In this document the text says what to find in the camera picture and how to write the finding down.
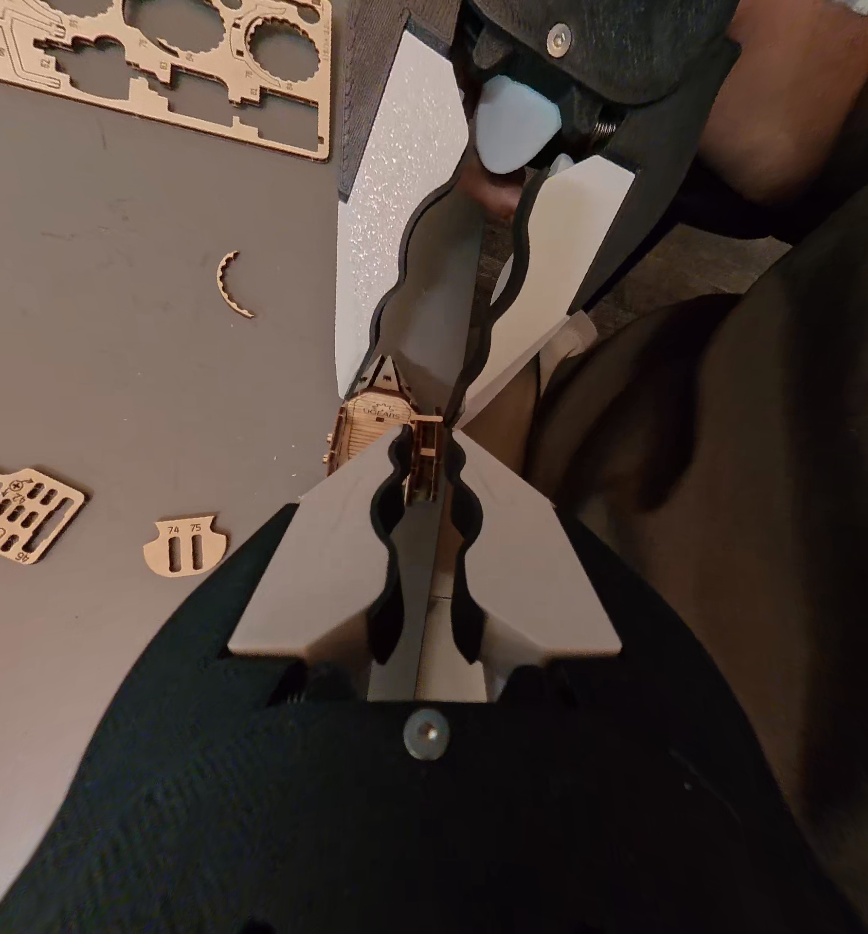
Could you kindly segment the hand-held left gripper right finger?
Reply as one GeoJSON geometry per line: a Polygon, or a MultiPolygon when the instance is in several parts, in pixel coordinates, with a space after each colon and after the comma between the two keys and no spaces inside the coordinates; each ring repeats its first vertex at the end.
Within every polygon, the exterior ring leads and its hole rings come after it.
{"type": "Polygon", "coordinates": [[[445,454],[461,539],[452,638],[464,660],[482,665],[487,700],[518,668],[618,656],[622,641],[556,508],[462,431],[445,454]]]}

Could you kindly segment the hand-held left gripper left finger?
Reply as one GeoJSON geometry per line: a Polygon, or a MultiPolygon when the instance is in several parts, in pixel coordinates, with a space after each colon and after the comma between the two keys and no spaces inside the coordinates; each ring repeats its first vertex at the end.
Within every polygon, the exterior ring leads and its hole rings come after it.
{"type": "Polygon", "coordinates": [[[410,427],[394,427],[309,491],[230,642],[240,657],[298,659],[345,670],[358,693],[387,661],[404,623],[392,538],[404,516],[410,427]]]}

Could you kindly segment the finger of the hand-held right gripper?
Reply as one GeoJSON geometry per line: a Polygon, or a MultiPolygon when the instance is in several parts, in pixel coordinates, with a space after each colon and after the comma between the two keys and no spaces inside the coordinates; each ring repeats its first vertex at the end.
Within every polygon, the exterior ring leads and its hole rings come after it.
{"type": "Polygon", "coordinates": [[[452,429],[479,414],[565,324],[634,180],[600,155],[534,176],[513,224],[510,274],[489,305],[444,417],[452,429]]]}
{"type": "Polygon", "coordinates": [[[338,203],[335,366],[345,398],[378,342],[379,309],[405,277],[418,216],[444,191],[469,131],[450,61],[402,33],[348,199],[338,203]]]}

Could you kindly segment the small wooden puzzle model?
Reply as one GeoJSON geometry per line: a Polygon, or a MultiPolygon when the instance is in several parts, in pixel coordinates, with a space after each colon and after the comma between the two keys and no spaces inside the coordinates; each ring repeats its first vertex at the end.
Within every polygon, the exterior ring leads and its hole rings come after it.
{"type": "Polygon", "coordinates": [[[323,458],[326,475],[354,460],[392,428],[412,430],[412,467],[404,481],[406,504],[434,502],[439,497],[444,422],[439,408],[424,414],[403,380],[392,356],[380,355],[358,378],[338,410],[327,436],[323,458]]]}

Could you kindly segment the person's right hand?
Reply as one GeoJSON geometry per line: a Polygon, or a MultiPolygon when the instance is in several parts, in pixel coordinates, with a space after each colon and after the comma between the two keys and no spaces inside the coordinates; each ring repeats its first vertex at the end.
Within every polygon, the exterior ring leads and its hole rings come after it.
{"type": "Polygon", "coordinates": [[[746,201],[784,203],[820,173],[868,82],[868,16],[839,2],[741,1],[726,34],[741,54],[698,155],[746,201]]]}

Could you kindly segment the wooden puzzle part sheet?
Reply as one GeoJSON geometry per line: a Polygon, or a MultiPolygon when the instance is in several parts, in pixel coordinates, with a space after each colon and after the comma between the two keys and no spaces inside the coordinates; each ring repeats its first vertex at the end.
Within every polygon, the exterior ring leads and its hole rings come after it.
{"type": "Polygon", "coordinates": [[[329,2],[0,1],[0,83],[329,157],[329,2]]]}

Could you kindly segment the grey woven chair seat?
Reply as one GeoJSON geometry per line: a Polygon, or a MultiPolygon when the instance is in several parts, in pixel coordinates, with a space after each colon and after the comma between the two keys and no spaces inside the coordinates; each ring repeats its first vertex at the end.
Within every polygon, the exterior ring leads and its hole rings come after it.
{"type": "Polygon", "coordinates": [[[773,237],[742,240],[677,225],[587,315],[600,337],[701,295],[742,294],[788,251],[773,237]]]}

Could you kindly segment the rounded two-slot wooden piece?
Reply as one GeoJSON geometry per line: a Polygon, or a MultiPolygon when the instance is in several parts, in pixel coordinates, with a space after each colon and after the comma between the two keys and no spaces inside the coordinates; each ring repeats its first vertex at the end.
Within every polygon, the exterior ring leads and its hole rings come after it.
{"type": "Polygon", "coordinates": [[[144,545],[149,570],[164,578],[205,574],[227,553],[230,537],[216,528],[215,515],[159,520],[157,535],[144,545]]]}

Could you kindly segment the person's dark brown trousers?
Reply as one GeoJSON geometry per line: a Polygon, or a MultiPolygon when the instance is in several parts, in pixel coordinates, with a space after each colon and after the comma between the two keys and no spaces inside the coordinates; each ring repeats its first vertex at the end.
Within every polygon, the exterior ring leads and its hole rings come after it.
{"type": "Polygon", "coordinates": [[[689,223],[791,248],[627,325],[544,403],[526,474],[679,612],[868,926],[868,82],[780,204],[699,163],[689,223]]]}

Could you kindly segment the small curved toothed wooden piece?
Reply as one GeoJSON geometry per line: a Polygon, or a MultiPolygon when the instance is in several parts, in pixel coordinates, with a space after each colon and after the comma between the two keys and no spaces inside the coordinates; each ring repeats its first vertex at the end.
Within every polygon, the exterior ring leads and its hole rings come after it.
{"type": "Polygon", "coordinates": [[[240,305],[233,297],[229,283],[227,281],[231,264],[240,256],[241,251],[230,251],[219,262],[217,267],[217,288],[225,304],[237,315],[247,319],[254,320],[255,313],[240,305]]]}

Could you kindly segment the slotted rectangular wooden piece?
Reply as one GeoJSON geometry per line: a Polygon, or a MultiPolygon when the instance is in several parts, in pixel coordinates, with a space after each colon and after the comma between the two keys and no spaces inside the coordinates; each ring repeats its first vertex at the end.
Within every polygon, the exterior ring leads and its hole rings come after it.
{"type": "Polygon", "coordinates": [[[0,473],[0,557],[34,565],[87,501],[82,491],[33,468],[0,473]]]}

